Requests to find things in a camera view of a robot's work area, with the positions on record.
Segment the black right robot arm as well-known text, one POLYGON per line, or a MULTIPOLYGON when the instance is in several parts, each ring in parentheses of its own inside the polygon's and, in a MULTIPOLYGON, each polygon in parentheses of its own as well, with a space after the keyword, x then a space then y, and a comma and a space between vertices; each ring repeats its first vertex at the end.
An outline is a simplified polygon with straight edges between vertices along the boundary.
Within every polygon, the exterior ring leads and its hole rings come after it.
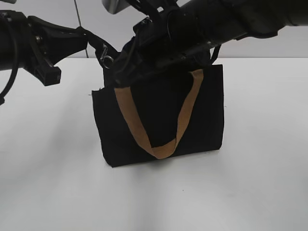
POLYGON ((247 37, 277 36, 286 26, 306 26, 305 0, 132 0, 146 15, 135 37, 113 62, 115 82, 123 87, 178 67, 194 70, 213 63, 209 51, 247 37))

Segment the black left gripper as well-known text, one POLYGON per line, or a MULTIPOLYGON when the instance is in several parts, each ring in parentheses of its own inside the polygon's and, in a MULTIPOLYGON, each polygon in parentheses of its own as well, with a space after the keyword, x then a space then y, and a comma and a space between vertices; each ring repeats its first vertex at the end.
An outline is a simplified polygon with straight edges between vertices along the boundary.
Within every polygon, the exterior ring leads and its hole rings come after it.
POLYGON ((44 86, 59 84, 62 71, 56 66, 64 58, 86 49, 89 43, 96 51, 115 52, 104 39, 79 26, 70 28, 52 24, 36 16, 27 18, 24 28, 32 57, 25 70, 35 76, 44 86))

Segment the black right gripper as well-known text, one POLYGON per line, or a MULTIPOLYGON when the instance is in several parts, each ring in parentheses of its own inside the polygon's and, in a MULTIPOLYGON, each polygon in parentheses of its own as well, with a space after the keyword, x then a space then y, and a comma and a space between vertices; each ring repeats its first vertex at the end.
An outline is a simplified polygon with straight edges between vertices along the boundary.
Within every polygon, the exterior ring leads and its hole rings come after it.
POLYGON ((113 62, 116 84, 153 77, 172 68, 194 70, 211 65, 216 45, 207 33, 207 16, 200 9, 171 9, 154 21, 145 18, 113 62))

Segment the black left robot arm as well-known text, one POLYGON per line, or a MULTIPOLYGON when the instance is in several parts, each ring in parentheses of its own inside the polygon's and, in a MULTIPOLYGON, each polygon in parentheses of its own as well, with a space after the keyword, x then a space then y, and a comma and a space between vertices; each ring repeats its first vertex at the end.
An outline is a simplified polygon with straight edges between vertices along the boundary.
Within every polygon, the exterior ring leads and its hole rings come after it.
POLYGON ((20 68, 36 77, 44 86, 59 84, 62 59, 90 45, 102 68, 107 68, 118 51, 107 41, 79 26, 70 28, 52 24, 22 12, 0 12, 0 69, 10 70, 9 80, 0 93, 0 103, 12 88, 20 68))

